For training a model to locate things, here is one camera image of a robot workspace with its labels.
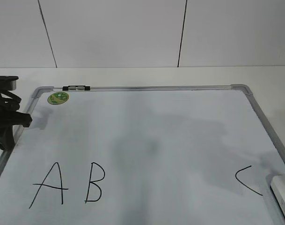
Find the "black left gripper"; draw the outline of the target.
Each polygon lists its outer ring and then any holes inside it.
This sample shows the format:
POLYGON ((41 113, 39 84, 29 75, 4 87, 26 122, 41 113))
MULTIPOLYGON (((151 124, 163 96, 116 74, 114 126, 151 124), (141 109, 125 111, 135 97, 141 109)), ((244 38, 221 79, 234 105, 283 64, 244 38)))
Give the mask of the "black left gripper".
POLYGON ((32 117, 28 113, 18 112, 21 98, 8 90, 0 90, 0 149, 13 150, 15 141, 13 125, 28 128, 32 117))

